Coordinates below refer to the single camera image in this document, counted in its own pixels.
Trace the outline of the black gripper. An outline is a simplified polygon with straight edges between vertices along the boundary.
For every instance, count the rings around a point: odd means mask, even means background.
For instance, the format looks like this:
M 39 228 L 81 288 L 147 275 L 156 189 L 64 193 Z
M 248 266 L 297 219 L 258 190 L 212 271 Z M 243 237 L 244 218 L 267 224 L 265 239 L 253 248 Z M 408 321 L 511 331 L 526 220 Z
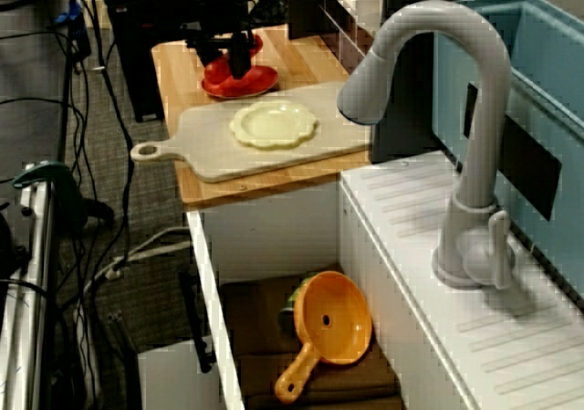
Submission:
M 182 21 L 188 48 L 198 48 L 202 65 L 216 61 L 229 49 L 229 68 L 234 79 L 250 70 L 249 50 L 258 42 L 252 32 L 248 3 L 250 0 L 189 0 Z

